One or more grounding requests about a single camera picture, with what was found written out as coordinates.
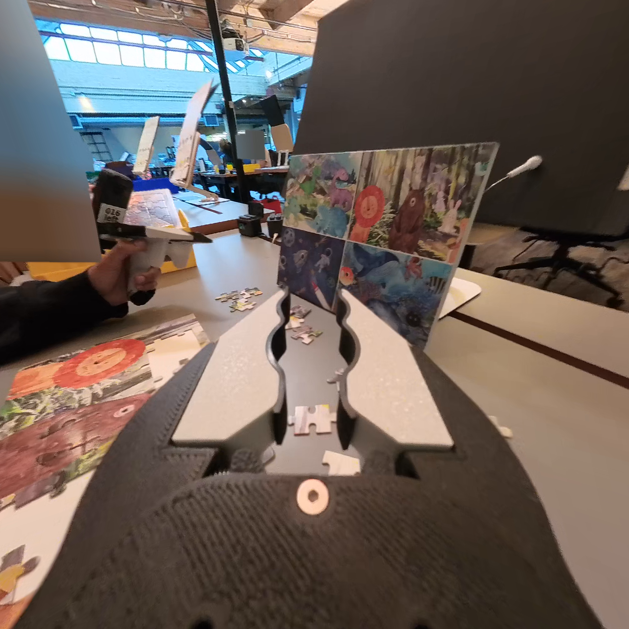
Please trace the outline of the illustrated puzzle box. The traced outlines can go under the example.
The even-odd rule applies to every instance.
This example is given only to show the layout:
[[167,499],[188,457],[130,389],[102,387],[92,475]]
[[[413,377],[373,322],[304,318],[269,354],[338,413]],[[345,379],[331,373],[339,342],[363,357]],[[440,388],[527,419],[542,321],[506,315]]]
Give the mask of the illustrated puzzle box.
[[424,349],[499,143],[289,159],[277,284],[336,312],[342,291]]

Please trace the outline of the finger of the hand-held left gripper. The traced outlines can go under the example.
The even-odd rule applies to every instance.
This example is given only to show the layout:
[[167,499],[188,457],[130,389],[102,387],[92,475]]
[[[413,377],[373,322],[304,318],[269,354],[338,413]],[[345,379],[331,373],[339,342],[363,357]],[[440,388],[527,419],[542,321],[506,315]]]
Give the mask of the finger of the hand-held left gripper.
[[167,261],[177,269],[190,266],[189,259],[193,255],[192,241],[148,240],[146,264],[149,267],[160,267]]
[[184,242],[210,244],[213,240],[197,232],[187,232],[180,228],[140,226],[122,224],[122,237],[132,239],[166,240],[168,242]]

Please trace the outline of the jigsaw puzzle board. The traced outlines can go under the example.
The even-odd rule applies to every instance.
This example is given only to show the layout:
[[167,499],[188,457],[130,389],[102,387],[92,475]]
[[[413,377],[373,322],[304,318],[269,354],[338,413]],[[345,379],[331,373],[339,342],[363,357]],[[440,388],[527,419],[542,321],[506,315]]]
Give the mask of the jigsaw puzzle board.
[[189,315],[16,373],[1,408],[2,628],[40,587],[121,430],[207,344]]

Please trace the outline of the person's left forearm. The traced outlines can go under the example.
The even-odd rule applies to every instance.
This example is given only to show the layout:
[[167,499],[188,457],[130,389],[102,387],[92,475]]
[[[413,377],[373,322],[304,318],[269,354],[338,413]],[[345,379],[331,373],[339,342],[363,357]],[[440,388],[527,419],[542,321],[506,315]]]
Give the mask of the person's left forearm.
[[92,286],[87,271],[59,282],[31,280],[2,288],[1,365],[127,314],[128,303],[108,303]]

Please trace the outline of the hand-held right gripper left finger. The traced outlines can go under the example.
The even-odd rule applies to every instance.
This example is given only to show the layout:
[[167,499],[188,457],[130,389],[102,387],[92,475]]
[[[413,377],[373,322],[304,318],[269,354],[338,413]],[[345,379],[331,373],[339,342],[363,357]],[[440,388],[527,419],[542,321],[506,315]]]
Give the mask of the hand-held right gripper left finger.
[[287,430],[286,375],[290,295],[278,290],[222,334],[172,435],[179,446],[262,452]]

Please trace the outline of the scattered loose puzzle pieces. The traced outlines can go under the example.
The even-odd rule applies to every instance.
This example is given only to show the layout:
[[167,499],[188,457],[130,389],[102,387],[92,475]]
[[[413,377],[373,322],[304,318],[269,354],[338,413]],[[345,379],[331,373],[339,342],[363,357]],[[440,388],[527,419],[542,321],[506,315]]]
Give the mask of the scattered loose puzzle pieces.
[[[291,316],[286,326],[288,351],[282,359],[287,375],[287,419],[296,406],[329,405],[336,413],[338,389],[347,361],[338,351],[340,330],[331,314],[316,310],[293,297]],[[287,424],[281,445],[270,445],[261,454],[263,467],[272,473],[312,472],[336,474],[358,471],[363,459],[354,447],[342,449],[337,434],[338,423],[331,434],[318,435],[314,426],[305,436],[295,436]]]

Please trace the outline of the person's left hand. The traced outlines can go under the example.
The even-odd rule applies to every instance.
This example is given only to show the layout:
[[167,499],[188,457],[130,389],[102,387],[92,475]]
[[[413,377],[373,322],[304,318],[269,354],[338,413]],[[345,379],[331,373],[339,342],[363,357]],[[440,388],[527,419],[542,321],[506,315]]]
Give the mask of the person's left hand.
[[145,240],[119,240],[99,263],[87,270],[92,287],[111,306],[126,305],[129,301],[144,305],[153,298],[161,269],[150,267],[145,272],[130,274],[131,258],[145,251]]

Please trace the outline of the white striped puzzle piece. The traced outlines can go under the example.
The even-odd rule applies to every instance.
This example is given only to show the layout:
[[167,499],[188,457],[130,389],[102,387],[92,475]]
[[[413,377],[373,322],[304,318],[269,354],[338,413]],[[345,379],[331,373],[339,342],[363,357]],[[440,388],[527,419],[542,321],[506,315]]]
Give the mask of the white striped puzzle piece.
[[314,426],[316,434],[331,434],[332,424],[336,422],[336,413],[329,405],[296,406],[295,412],[288,417],[288,425],[293,427],[295,436],[305,436]]

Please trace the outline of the white display board stand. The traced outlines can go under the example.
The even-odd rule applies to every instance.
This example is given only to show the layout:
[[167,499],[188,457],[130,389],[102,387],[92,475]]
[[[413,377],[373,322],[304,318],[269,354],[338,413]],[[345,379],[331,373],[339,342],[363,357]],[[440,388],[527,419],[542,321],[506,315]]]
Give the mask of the white display board stand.
[[198,125],[210,97],[215,93],[216,85],[212,82],[199,88],[188,102],[184,122],[179,134],[176,149],[176,163],[170,175],[170,182],[180,188],[193,192],[194,168],[200,140]]

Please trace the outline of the black office chair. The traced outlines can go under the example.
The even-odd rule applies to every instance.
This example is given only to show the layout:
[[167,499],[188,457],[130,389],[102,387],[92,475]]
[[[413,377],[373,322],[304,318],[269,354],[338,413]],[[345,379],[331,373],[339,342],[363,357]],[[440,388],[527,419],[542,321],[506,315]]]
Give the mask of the black office chair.
[[518,256],[523,255],[534,244],[541,241],[555,245],[553,254],[547,257],[533,257],[524,262],[498,266],[492,272],[492,276],[506,279],[506,275],[510,271],[535,271],[541,269],[546,271],[546,278],[541,289],[546,290],[551,282],[558,278],[561,272],[567,271],[576,278],[584,280],[592,287],[608,293],[609,297],[605,303],[608,307],[618,309],[621,304],[625,303],[622,292],[607,283],[603,275],[610,262],[627,265],[628,260],[618,256],[611,256],[602,265],[597,266],[592,262],[581,262],[572,258],[570,250],[576,247],[587,247],[602,249],[614,254],[617,251],[616,243],[628,240],[627,228],[618,235],[596,235],[584,232],[534,229],[529,226],[525,226],[523,232],[526,233],[526,236],[522,242],[528,243],[528,247],[523,249]]

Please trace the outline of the black partition panel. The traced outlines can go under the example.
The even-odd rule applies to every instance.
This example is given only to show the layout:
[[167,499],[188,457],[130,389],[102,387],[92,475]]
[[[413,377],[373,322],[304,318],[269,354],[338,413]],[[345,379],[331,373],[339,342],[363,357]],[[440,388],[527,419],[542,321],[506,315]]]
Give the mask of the black partition panel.
[[627,1],[348,1],[319,22],[295,153],[497,142],[476,220],[628,229]]

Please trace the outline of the white stand base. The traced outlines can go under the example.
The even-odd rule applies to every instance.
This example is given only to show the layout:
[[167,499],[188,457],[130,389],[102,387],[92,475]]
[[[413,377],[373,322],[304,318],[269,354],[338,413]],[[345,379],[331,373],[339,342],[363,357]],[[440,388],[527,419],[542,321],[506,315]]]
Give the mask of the white stand base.
[[443,319],[453,311],[475,299],[481,294],[481,287],[475,282],[454,277],[450,283],[438,319]]

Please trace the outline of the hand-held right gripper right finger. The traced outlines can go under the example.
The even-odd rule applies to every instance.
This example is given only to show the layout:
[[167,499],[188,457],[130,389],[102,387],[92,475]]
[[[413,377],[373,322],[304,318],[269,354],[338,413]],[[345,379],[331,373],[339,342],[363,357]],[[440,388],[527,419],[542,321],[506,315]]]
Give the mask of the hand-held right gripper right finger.
[[344,450],[448,452],[453,438],[412,347],[347,290],[337,303],[339,352],[336,430]]

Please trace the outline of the yellow cardboard box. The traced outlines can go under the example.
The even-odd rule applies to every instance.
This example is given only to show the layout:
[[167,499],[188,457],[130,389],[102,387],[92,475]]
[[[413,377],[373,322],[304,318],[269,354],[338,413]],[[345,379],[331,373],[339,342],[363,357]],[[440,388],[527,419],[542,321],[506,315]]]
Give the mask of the yellow cardboard box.
[[[188,224],[187,218],[184,213],[180,210],[176,211],[176,219],[175,224],[158,224],[157,219],[140,219],[140,218],[131,218],[131,223],[122,222],[116,223],[114,221],[106,221],[106,222],[98,222],[98,233],[99,236],[102,237],[104,241],[104,247],[109,249],[111,246],[117,244],[119,240],[137,240],[132,238],[124,238],[122,237],[122,224],[127,225],[140,225],[140,226],[159,226],[159,227],[170,227],[170,228],[180,228],[184,229],[187,232],[192,232],[190,229],[190,225]],[[146,246],[148,240],[153,239],[144,239],[139,238],[139,240],[145,240]],[[138,256],[133,256],[130,260],[130,271],[134,272],[145,272],[149,269],[149,266],[146,264],[146,251],[141,253]],[[184,269],[193,268],[196,266],[196,258],[193,255],[189,259],[190,266]],[[88,269],[92,263],[70,263],[70,262],[28,262],[27,268],[29,274],[34,280],[48,280],[48,281],[60,281],[64,279],[68,279],[73,277],[86,269]],[[161,272],[163,274],[173,272],[177,270],[174,265],[169,261],[167,261],[161,266]]]

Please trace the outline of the black support pole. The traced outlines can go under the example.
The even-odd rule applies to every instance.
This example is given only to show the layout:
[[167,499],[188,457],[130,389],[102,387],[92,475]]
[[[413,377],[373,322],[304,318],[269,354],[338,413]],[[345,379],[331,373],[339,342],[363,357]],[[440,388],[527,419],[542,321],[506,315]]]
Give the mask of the black support pole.
[[224,54],[223,36],[218,16],[218,7],[216,1],[205,1],[205,4],[216,61],[218,63],[218,72],[224,101],[224,117],[228,128],[230,143],[232,145],[232,157],[234,159],[233,165],[235,166],[235,172],[237,175],[238,194],[240,202],[247,204],[249,201],[249,193],[243,165],[237,153],[237,120],[235,118],[229,72]]

